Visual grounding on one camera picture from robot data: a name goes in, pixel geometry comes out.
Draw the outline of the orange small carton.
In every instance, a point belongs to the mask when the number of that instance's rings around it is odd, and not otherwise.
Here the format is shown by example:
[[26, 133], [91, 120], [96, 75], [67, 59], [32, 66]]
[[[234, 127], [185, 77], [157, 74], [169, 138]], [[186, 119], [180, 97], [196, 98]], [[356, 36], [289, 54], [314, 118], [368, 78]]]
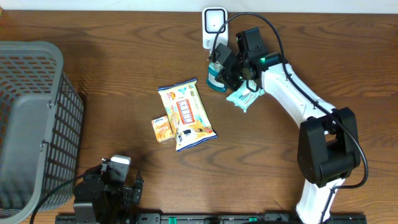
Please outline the orange small carton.
[[174, 133], [167, 116], [162, 116], [151, 121], [158, 142], [164, 142], [174, 138]]

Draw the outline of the blue mouthwash bottle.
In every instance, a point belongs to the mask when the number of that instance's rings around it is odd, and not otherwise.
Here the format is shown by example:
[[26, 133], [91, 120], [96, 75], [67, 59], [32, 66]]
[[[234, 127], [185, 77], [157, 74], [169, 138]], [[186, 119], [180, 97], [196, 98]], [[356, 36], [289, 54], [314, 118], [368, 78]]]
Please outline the blue mouthwash bottle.
[[208, 66], [208, 78], [206, 83], [213, 90], [224, 93], [227, 91], [225, 84], [216, 80], [221, 69], [221, 65], [217, 62], [210, 62]]

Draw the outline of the yellow snack bag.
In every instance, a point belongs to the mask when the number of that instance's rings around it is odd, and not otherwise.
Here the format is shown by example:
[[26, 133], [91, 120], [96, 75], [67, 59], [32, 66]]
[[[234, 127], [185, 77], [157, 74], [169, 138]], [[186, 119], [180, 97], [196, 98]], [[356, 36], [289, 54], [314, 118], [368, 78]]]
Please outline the yellow snack bag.
[[174, 134], [177, 152], [218, 137], [211, 127], [196, 84], [197, 79], [192, 78], [157, 89]]

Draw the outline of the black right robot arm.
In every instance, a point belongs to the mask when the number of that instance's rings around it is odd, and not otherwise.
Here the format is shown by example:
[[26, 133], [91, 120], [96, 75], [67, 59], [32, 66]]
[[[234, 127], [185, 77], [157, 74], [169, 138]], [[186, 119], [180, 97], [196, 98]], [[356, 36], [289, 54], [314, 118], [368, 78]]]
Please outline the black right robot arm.
[[272, 96], [299, 128], [297, 162], [305, 177], [295, 208], [301, 223], [329, 223], [330, 208], [345, 180], [366, 160], [358, 142], [356, 117], [316, 95], [295, 74], [284, 52], [269, 53], [258, 28], [236, 34], [238, 52], [214, 40], [210, 60], [220, 65], [216, 80], [229, 89], [246, 87]]

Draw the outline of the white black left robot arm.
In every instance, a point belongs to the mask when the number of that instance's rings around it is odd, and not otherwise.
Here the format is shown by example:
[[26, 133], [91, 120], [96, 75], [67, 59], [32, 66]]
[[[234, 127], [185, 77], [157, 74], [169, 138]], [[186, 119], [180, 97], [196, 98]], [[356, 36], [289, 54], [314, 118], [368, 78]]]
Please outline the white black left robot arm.
[[73, 191], [73, 223], [135, 223], [131, 207], [141, 200], [144, 179], [138, 172], [134, 185], [128, 187], [128, 172], [129, 164], [111, 160], [87, 170]]

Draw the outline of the light green packet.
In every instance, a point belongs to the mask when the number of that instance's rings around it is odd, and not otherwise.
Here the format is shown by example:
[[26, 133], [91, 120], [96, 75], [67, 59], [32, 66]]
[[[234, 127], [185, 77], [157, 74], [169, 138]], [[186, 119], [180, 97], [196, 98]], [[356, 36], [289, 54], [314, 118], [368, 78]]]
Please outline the light green packet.
[[234, 103], [235, 106], [246, 112], [249, 106], [253, 104], [259, 96], [264, 94], [265, 91], [262, 88], [259, 88], [255, 81], [246, 80], [238, 90], [230, 94], [226, 100]]

